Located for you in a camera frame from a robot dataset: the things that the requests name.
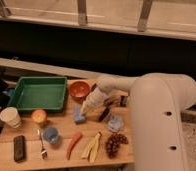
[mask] blue sponge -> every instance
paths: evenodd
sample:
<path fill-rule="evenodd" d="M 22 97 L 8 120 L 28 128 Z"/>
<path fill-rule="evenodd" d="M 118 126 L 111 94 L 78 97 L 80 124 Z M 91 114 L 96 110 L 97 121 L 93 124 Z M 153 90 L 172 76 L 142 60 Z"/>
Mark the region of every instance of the blue sponge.
<path fill-rule="evenodd" d="M 73 109 L 73 116 L 76 124 L 81 124 L 86 121 L 86 117 L 80 113 L 80 105 L 75 105 Z"/>

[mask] green plastic tray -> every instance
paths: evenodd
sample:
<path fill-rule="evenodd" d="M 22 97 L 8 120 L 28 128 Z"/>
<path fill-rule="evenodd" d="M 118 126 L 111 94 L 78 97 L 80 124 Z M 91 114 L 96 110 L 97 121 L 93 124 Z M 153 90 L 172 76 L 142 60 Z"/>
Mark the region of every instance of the green plastic tray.
<path fill-rule="evenodd" d="M 66 86 L 66 77 L 21 77 L 8 106 L 26 113 L 38 108 L 59 112 L 64 105 Z"/>

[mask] fork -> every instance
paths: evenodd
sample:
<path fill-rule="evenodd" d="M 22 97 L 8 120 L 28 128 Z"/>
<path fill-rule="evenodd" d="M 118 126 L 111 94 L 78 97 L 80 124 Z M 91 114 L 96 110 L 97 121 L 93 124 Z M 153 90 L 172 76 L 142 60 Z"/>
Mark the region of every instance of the fork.
<path fill-rule="evenodd" d="M 41 137 L 40 129 L 38 129 L 38 136 L 39 136 L 39 139 L 41 140 L 41 155 L 42 155 L 42 158 L 46 159 L 47 158 L 47 150 L 44 148 L 44 144 L 43 144 L 43 140 L 42 140 L 42 137 Z"/>

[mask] small blue cup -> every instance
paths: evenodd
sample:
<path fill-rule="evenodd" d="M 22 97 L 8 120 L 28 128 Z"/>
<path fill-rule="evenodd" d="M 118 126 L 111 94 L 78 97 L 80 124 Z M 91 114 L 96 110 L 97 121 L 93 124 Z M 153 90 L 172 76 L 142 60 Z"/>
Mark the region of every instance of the small blue cup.
<path fill-rule="evenodd" d="M 58 130 L 55 127 L 47 127 L 44 129 L 43 139 L 48 143 L 55 144 L 58 138 Z"/>

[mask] white cup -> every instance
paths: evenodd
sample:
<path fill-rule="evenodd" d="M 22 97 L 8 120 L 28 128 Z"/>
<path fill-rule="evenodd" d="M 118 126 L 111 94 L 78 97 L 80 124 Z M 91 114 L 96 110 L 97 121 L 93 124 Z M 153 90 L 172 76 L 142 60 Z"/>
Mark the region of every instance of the white cup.
<path fill-rule="evenodd" d="M 12 128 L 17 128 L 21 125 L 21 118 L 15 107 L 7 107 L 2 110 L 0 113 L 0 119 Z"/>

